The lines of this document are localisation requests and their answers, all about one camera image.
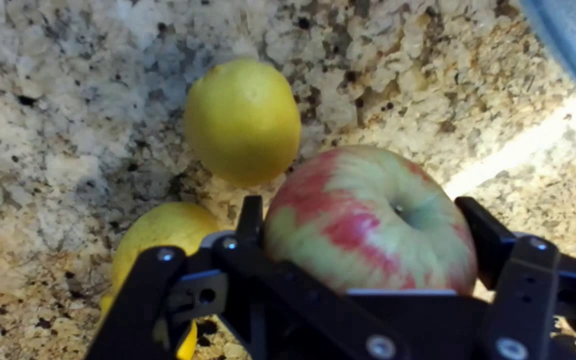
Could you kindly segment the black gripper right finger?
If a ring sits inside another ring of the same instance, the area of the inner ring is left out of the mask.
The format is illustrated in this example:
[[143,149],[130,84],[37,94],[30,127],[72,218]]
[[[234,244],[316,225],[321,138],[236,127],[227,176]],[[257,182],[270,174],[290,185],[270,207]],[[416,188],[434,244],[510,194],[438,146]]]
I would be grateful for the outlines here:
[[475,258],[478,258],[478,279],[494,290],[515,244],[515,236],[475,197],[458,196],[454,199],[465,224],[470,227]]

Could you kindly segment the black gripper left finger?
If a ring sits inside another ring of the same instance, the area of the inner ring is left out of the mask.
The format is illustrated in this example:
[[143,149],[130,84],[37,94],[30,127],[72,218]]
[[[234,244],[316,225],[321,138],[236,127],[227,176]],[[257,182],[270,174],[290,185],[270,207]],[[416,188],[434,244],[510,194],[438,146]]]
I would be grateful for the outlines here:
[[242,201],[238,225],[236,225],[236,239],[239,246],[254,246],[261,232],[261,197],[260,196],[246,196]]

